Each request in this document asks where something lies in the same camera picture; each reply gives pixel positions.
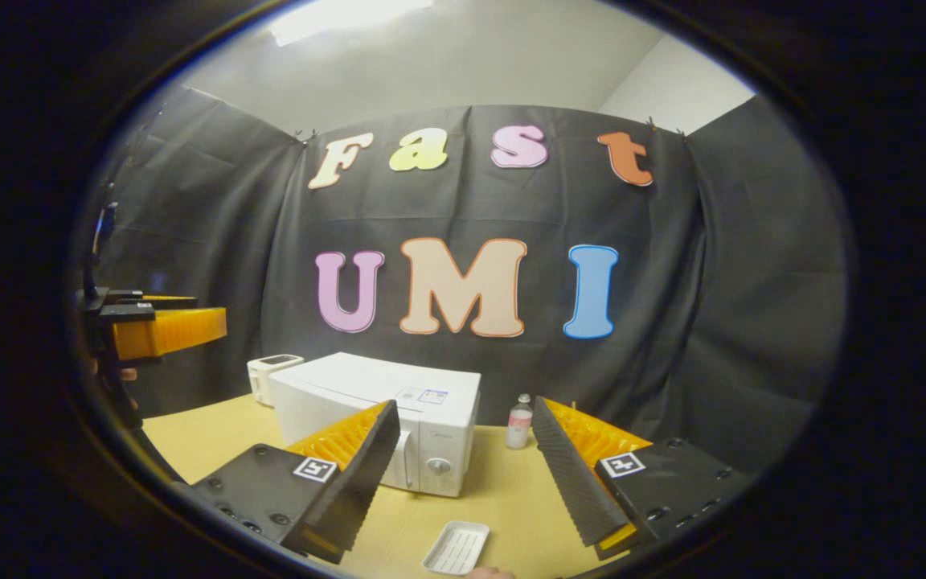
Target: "plastic bottle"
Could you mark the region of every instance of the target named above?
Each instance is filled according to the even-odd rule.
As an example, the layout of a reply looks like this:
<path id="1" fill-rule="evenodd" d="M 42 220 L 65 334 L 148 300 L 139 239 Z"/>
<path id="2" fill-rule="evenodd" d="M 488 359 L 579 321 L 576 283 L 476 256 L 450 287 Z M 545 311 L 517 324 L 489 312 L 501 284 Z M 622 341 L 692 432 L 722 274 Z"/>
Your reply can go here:
<path id="1" fill-rule="evenodd" d="M 527 446 L 527 433 L 534 416 L 534 411 L 528 406 L 531 397 L 522 393 L 518 400 L 519 404 L 510 410 L 510 425 L 506 427 L 506 447 L 514 450 Z"/>

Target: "finger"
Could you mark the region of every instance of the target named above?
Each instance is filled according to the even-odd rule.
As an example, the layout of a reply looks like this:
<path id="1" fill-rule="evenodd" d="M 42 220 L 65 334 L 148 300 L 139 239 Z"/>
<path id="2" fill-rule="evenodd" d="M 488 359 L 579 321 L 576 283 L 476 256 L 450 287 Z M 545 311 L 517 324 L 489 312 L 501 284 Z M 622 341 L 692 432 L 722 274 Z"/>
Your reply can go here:
<path id="1" fill-rule="evenodd" d="M 478 567 L 467 574 L 466 579 L 493 579 L 499 567 Z"/>

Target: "blue letter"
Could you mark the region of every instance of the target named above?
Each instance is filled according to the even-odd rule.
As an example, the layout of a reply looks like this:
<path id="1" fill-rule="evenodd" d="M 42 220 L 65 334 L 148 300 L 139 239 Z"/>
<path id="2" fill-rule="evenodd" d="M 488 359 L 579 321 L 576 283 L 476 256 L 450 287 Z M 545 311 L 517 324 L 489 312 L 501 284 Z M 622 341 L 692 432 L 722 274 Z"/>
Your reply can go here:
<path id="1" fill-rule="evenodd" d="M 577 266 L 577 298 L 574 318 L 563 325 L 571 338 L 602 338 L 613 333 L 613 323 L 606 318 L 609 307 L 609 274 L 620 259 L 617 250 L 602 245 L 574 245 L 570 261 Z"/>

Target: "foam letter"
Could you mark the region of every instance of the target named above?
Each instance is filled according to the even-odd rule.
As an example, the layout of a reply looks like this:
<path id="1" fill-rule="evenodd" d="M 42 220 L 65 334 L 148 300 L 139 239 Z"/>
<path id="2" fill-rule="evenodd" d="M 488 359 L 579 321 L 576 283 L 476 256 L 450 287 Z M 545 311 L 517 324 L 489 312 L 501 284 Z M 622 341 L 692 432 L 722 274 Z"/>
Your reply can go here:
<path id="1" fill-rule="evenodd" d="M 309 188 L 330 187 L 337 183 L 342 178 L 338 175 L 338 166 L 342 169 L 352 167 L 352 162 L 356 160 L 356 154 L 359 153 L 360 148 L 367 148 L 372 142 L 374 142 L 374 133 L 327 143 L 327 154 L 324 155 L 324 161 L 320 164 L 317 176 L 309 181 Z"/>
<path id="2" fill-rule="evenodd" d="M 490 239 L 481 246 L 466 276 L 440 239 L 422 237 L 402 243 L 409 257 L 409 313 L 399 323 L 408 334 L 433 334 L 438 320 L 431 315 L 431 301 L 441 308 L 449 329 L 459 332 L 473 305 L 481 300 L 470 330 L 478 336 L 508 338 L 524 333 L 517 318 L 517 275 L 527 246 L 515 239 Z"/>
<path id="3" fill-rule="evenodd" d="M 638 168 L 636 154 L 645 157 L 645 147 L 631 142 L 631 135 L 627 133 L 609 133 L 599 135 L 599 142 L 609 148 L 609 164 L 613 165 L 613 172 L 621 177 L 625 183 L 633 186 L 646 187 L 653 184 L 653 173 Z"/>
<path id="4" fill-rule="evenodd" d="M 492 162 L 499 167 L 537 167 L 548 158 L 548 150 L 540 142 L 545 135 L 535 125 L 511 125 L 492 135 Z"/>
<path id="5" fill-rule="evenodd" d="M 602 245 L 570 248 L 570 261 L 577 266 L 577 298 L 574 316 L 563 325 L 571 338 L 602 338 L 613 333 L 606 316 L 609 307 L 609 275 L 617 263 L 617 250 Z"/>
<path id="6" fill-rule="evenodd" d="M 395 171 L 411 169 L 435 169 L 449 156 L 445 154 L 445 142 L 449 133 L 444 129 L 419 129 L 402 137 L 402 147 L 392 154 L 388 165 Z"/>
<path id="7" fill-rule="evenodd" d="M 359 305 L 352 313 L 338 304 L 338 274 L 345 264 L 345 256 L 337 252 L 320 253 L 316 263 L 320 270 L 317 296 L 324 322 L 349 334 L 370 327 L 378 303 L 378 268 L 385 263 L 385 256 L 379 252 L 359 252 L 352 257 L 352 263 L 359 268 Z"/>

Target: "microwave door handle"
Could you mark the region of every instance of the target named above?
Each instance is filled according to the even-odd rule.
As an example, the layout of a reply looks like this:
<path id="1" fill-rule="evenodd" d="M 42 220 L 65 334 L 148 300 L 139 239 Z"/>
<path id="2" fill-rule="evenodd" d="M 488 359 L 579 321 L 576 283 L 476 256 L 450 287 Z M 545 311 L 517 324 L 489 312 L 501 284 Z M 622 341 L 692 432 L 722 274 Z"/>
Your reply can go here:
<path id="1" fill-rule="evenodd" d="M 405 481 L 406 488 L 412 488 L 412 480 L 411 478 L 409 478 L 409 462 L 408 462 L 409 453 L 407 452 L 407 443 L 409 443 L 409 436 L 411 435 L 412 435 L 411 432 L 401 431 L 399 433 L 399 441 L 395 445 L 396 453 L 400 455 L 400 457 L 402 457 L 402 470 L 404 470 L 404 475 L 405 475 L 404 479 L 402 480 Z"/>

